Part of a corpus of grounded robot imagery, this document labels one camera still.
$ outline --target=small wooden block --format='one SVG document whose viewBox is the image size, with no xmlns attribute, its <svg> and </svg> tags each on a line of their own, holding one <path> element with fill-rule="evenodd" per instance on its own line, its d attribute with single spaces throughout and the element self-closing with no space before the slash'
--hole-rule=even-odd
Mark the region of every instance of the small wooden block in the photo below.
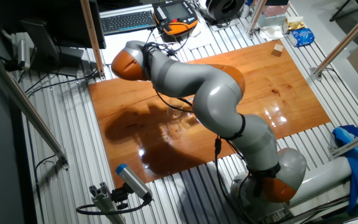
<svg viewBox="0 0 358 224">
<path fill-rule="evenodd" d="M 272 51 L 272 55 L 277 56 L 277 57 L 281 57 L 281 53 L 283 53 L 283 49 L 284 49 L 284 46 L 282 46 L 280 44 L 276 44 L 274 46 L 273 51 Z"/>
</svg>

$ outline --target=orange handheld controller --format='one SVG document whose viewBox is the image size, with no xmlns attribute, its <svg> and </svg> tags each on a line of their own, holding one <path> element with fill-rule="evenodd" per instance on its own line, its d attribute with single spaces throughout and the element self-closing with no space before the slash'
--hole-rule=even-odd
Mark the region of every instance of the orange handheld controller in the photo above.
<svg viewBox="0 0 358 224">
<path fill-rule="evenodd" d="M 157 26 L 168 35 L 180 35 L 198 23 L 195 10 L 185 1 L 153 4 Z"/>
</svg>

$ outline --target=keyboard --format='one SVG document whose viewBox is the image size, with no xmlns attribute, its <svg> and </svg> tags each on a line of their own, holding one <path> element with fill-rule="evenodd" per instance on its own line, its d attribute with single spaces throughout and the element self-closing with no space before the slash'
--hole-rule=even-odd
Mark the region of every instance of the keyboard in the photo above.
<svg viewBox="0 0 358 224">
<path fill-rule="evenodd" d="M 105 35 L 147 29 L 156 26 L 152 11 L 133 12 L 104 17 L 101 21 L 103 33 Z"/>
</svg>

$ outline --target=metal pole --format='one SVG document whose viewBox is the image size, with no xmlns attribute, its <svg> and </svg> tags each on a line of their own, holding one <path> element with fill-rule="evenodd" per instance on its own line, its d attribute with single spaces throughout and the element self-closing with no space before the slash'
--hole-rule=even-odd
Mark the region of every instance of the metal pole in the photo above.
<svg viewBox="0 0 358 224">
<path fill-rule="evenodd" d="M 331 152 L 331 154 L 334 156 L 334 158 L 337 158 L 338 156 L 344 154 L 347 151 L 350 151 L 358 146 L 358 138 L 347 143 L 346 145 L 340 147 L 339 149 L 335 149 Z"/>
<path fill-rule="evenodd" d="M 267 0 L 261 0 L 258 3 L 258 6 L 256 7 L 254 13 L 252 14 L 251 23 L 249 24 L 246 34 L 250 40 L 254 38 L 254 29 L 256 26 L 256 23 L 258 23 L 259 17 L 262 13 L 263 7 L 266 5 Z"/>
<path fill-rule="evenodd" d="M 321 62 L 317 68 L 310 68 L 313 75 L 321 80 L 321 72 L 343 51 L 343 49 L 358 35 L 358 23 L 353 29 L 343 38 L 343 40 L 329 53 L 329 55 Z"/>
<path fill-rule="evenodd" d="M 56 141 L 42 118 L 32 106 L 28 97 L 25 95 L 19 84 L 13 76 L 5 71 L 4 65 L 0 61 L 0 82 L 8 92 L 9 96 L 14 100 L 15 104 L 25 114 L 27 119 L 32 123 L 34 128 L 38 131 L 44 141 L 49 145 L 51 150 L 57 155 L 59 160 L 63 163 L 65 169 L 68 168 L 67 155 Z"/>
</svg>

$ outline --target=glossy wood surface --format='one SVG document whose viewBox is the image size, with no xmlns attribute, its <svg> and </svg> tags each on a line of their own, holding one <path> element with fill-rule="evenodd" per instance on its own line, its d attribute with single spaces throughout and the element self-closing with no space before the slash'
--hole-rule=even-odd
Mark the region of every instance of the glossy wood surface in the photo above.
<svg viewBox="0 0 358 224">
<path fill-rule="evenodd" d="M 281 57 L 271 54 L 275 44 L 282 43 L 276 40 L 189 63 L 239 69 L 246 92 L 238 112 L 261 116 L 277 139 L 330 122 L 287 50 Z M 150 82 L 113 79 L 92 84 L 89 91 L 116 187 L 123 183 L 115 172 L 122 163 L 150 182 L 214 159 L 216 135 L 187 113 L 173 119 Z M 224 142 L 220 157 L 232 153 Z"/>
</svg>

